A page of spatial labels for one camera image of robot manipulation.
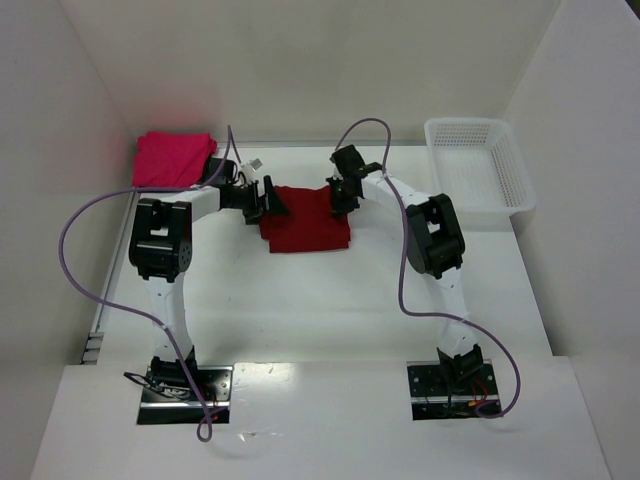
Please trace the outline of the dark red t-shirt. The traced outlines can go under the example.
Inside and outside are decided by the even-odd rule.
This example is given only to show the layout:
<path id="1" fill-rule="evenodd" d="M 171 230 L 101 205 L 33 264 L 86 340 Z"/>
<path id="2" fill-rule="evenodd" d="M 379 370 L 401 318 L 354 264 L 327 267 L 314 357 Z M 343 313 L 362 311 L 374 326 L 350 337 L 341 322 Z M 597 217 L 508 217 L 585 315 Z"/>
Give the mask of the dark red t-shirt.
<path id="1" fill-rule="evenodd" d="M 273 254 L 344 250 L 351 241 L 346 215 L 335 216 L 330 187 L 320 189 L 276 186 L 288 215 L 265 215 L 259 224 L 261 238 Z"/>

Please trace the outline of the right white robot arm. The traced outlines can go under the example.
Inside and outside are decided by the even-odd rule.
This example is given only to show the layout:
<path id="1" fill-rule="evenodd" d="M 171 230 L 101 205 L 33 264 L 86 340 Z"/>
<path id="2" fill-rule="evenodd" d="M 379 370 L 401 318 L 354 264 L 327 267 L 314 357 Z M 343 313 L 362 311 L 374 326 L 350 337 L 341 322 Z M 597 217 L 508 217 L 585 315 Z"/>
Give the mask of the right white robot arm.
<path id="1" fill-rule="evenodd" d="M 461 267 L 466 244 L 452 200 L 414 189 L 377 162 L 367 164 L 352 145 L 335 150 L 330 161 L 334 174 L 327 182 L 333 214 L 349 214 L 367 200 L 399 215 L 402 265 L 422 277 L 434 308 L 430 315 L 440 318 L 437 354 L 442 381 L 449 392 L 461 389 L 480 371 L 483 355 L 465 322 L 469 311 Z"/>

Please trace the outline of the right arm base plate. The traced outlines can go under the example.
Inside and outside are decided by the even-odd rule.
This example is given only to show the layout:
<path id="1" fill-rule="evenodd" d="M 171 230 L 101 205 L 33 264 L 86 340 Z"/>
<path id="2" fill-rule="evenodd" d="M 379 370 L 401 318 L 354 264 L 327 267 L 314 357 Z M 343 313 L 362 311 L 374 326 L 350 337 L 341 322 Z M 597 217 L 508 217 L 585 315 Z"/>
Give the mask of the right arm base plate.
<path id="1" fill-rule="evenodd" d="M 463 420 L 502 412 L 494 369 L 485 362 L 480 371 L 460 386 L 448 386 L 437 362 L 409 363 L 407 376 L 414 421 Z"/>

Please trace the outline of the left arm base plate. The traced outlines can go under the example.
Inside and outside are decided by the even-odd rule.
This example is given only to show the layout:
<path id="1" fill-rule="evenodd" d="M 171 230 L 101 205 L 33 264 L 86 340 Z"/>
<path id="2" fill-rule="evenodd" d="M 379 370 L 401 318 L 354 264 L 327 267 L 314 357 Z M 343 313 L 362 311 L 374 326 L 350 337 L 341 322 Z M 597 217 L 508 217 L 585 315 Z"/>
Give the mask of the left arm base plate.
<path id="1" fill-rule="evenodd" d="M 212 422 L 228 424 L 233 367 L 202 367 L 193 375 Z M 148 368 L 144 375 L 134 374 L 132 379 L 142 387 L 138 425 L 197 425 L 204 418 L 201 403 L 179 366 L 164 376 Z"/>

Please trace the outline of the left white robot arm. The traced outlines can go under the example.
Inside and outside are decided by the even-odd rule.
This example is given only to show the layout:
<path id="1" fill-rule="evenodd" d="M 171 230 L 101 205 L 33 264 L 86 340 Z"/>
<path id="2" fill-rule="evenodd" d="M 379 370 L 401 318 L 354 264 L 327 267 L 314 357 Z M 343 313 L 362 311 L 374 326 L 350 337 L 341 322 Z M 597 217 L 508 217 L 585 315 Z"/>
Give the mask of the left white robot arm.
<path id="1" fill-rule="evenodd" d="M 258 181 L 258 159 L 235 167 L 214 158 L 205 163 L 205 182 L 164 198 L 142 198 L 135 210 L 129 261 L 151 300 L 156 336 L 147 385 L 190 390 L 198 379 L 189 335 L 184 280 L 194 253 L 193 224 L 221 210 L 238 210 L 256 225 L 266 215 L 287 216 L 271 178 Z"/>

